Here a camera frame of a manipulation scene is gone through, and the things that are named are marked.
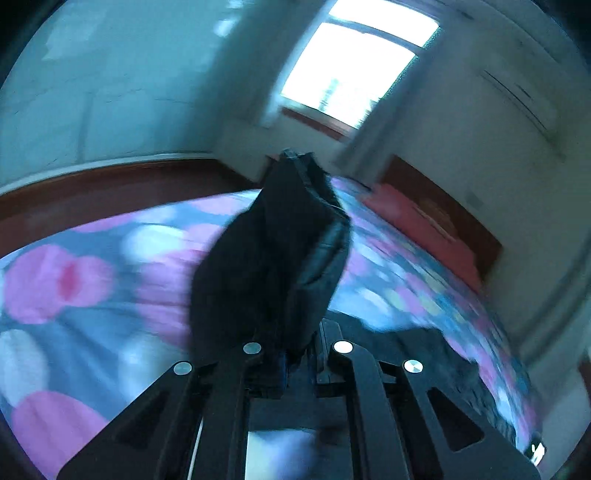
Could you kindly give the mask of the white wall air conditioner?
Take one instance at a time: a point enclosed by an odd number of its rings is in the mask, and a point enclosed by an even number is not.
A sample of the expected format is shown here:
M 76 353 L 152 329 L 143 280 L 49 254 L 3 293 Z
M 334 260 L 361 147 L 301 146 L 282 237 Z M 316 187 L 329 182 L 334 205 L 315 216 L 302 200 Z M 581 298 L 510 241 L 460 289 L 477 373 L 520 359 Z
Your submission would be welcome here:
M 480 75 L 510 100 L 550 145 L 558 146 L 560 95 L 546 61 L 492 51 L 482 59 Z

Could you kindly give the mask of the left window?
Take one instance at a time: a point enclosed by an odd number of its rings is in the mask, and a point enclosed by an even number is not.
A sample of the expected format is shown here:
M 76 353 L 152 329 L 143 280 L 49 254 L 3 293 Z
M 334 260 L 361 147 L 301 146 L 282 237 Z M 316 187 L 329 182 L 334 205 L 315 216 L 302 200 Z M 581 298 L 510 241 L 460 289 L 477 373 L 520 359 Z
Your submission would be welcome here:
M 417 1 L 329 1 L 281 85 L 280 113 L 349 137 L 439 30 Z

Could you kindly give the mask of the black quilted puffer jacket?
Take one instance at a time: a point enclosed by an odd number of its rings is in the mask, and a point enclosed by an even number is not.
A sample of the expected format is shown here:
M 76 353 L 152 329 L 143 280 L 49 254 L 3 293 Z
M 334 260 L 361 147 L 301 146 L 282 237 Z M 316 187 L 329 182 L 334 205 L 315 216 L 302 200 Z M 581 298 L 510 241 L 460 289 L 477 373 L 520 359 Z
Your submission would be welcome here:
M 352 235 L 314 155 L 283 152 L 252 206 L 228 224 L 193 274 L 193 357 L 208 363 L 257 341 L 263 363 L 247 378 L 257 394 L 279 398 L 271 395 L 273 356 L 286 355 L 288 384 L 331 311 L 339 281 L 349 276 Z

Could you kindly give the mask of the colourful circle-pattern bedspread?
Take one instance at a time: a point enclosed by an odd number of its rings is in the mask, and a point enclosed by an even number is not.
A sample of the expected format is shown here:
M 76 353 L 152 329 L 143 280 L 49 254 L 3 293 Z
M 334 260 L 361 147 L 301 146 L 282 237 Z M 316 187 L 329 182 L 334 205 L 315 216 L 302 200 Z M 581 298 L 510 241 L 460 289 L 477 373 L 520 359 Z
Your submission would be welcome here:
M 342 332 L 388 358 L 394 335 L 438 329 L 486 385 L 493 422 L 532 451 L 533 389 L 477 280 L 464 281 L 332 182 L 353 222 L 332 297 Z M 117 215 L 25 246 L 1 261 L 1 411 L 40 473 L 65 463 L 181 360 L 190 277 L 252 190 Z

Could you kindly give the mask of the grey curtain beside headboard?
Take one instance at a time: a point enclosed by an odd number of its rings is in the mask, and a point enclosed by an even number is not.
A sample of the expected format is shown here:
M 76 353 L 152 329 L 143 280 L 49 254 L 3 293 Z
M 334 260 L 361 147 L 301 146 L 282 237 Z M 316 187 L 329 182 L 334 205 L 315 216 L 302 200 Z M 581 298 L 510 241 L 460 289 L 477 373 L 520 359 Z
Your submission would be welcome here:
M 439 27 L 422 51 L 415 55 L 399 77 L 378 101 L 361 127 L 349 139 L 335 160 L 339 171 L 349 176 L 360 175 L 365 162 L 372 164 L 387 137 L 394 132 L 401 115 L 419 92 L 428 71 L 446 40 L 446 29 Z

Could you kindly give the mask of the white wall socket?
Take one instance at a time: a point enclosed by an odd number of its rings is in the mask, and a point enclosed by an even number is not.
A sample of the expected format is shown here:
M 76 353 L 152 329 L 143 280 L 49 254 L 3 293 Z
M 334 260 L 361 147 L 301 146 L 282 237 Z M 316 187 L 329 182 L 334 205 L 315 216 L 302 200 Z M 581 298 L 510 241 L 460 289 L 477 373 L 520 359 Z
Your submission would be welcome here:
M 472 191 L 468 191 L 465 196 L 466 204 L 473 210 L 478 211 L 483 208 L 484 202 Z

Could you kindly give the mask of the white glass wardrobe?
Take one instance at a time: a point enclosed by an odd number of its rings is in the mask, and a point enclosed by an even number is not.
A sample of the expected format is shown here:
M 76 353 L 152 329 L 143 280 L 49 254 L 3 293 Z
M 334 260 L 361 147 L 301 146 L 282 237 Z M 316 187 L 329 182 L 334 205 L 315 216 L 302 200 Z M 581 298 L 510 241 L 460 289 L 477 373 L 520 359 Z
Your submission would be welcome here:
M 209 153 L 283 1 L 69 1 L 1 89 L 1 181 Z

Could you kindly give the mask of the dark wooden headboard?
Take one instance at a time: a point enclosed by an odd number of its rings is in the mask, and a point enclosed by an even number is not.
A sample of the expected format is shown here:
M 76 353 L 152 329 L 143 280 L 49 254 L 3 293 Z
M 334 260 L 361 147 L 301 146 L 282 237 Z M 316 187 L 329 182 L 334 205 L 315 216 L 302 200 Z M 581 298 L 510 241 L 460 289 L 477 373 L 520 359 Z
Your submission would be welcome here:
M 392 156 L 380 182 L 393 186 L 419 207 L 426 208 L 436 220 L 442 220 L 449 234 L 462 240 L 473 252 L 480 278 L 488 278 L 503 246 L 462 204 L 398 155 Z

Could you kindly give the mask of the red pillow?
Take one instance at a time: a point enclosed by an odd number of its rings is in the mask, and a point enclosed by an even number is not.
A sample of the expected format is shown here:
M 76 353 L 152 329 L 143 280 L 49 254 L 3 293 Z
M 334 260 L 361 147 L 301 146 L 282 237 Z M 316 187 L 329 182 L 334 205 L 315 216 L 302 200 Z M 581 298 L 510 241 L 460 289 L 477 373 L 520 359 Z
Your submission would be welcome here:
M 363 195 L 361 201 L 431 254 L 473 291 L 480 292 L 482 281 L 475 253 L 419 204 L 387 184 L 378 185 L 372 192 Z

